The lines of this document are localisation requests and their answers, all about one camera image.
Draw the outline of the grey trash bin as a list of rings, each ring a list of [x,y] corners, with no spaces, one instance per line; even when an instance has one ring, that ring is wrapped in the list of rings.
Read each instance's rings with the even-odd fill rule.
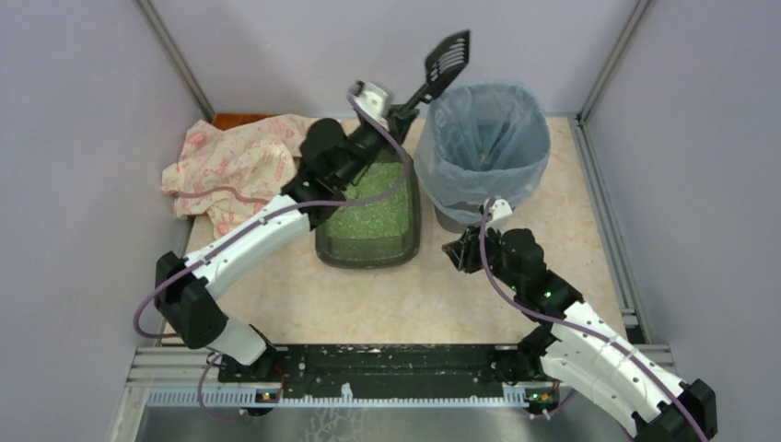
[[[468,227],[476,226],[482,218],[482,209],[475,204],[459,202],[443,209],[434,206],[436,220],[442,228],[460,234]]]

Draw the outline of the dark green litter box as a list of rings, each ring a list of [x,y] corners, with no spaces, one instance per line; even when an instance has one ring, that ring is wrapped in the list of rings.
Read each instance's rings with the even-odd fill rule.
[[[385,152],[375,163],[401,162],[393,152]],[[400,236],[380,239],[335,239],[323,225],[315,231],[315,251],[332,267],[371,269],[392,267],[410,261],[419,251],[421,237],[421,204],[418,180],[413,171],[407,175],[410,226]]]

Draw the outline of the blue plastic bin liner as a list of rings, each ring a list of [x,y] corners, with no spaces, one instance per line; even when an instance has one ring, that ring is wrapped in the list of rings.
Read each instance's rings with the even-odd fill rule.
[[[429,105],[414,168],[438,211],[472,224],[491,196],[512,207],[527,201],[551,149],[545,111],[527,85],[475,82],[450,87]]]

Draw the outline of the black litter scoop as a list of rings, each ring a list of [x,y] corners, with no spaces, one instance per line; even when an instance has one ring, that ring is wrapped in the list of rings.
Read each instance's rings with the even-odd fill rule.
[[[458,78],[467,67],[471,53],[471,31],[464,29],[443,39],[425,58],[425,83],[402,105],[402,113],[419,104],[430,104]]]

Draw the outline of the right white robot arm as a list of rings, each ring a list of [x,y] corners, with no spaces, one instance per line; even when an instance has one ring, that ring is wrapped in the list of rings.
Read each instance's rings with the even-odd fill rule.
[[[495,364],[506,383],[557,380],[597,405],[634,441],[710,441],[717,399],[701,379],[687,382],[615,331],[563,277],[549,269],[528,229],[469,227],[443,245],[454,267],[506,285],[511,306],[537,327],[515,355]]]

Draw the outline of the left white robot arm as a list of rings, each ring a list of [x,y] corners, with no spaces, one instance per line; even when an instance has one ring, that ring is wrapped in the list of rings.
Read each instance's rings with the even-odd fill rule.
[[[276,250],[316,229],[339,208],[356,206],[344,192],[382,153],[392,152],[409,166],[402,143],[418,115],[418,110],[393,105],[383,120],[373,121],[359,110],[350,134],[335,119],[315,121],[281,191],[211,244],[183,257],[172,251],[161,256],[146,300],[188,348],[208,348],[242,366],[273,366],[274,345],[254,326],[225,313],[218,299]]]

